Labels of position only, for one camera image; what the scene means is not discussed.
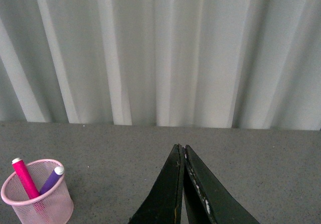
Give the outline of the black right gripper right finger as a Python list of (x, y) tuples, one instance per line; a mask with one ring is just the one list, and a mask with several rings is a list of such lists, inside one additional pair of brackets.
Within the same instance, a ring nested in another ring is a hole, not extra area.
[(184, 196), (189, 223), (258, 223), (186, 145)]

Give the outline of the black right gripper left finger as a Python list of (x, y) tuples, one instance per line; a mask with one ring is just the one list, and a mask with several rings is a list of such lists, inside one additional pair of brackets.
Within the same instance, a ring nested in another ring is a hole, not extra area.
[(148, 196), (129, 223), (180, 223), (184, 170), (183, 148), (175, 144)]

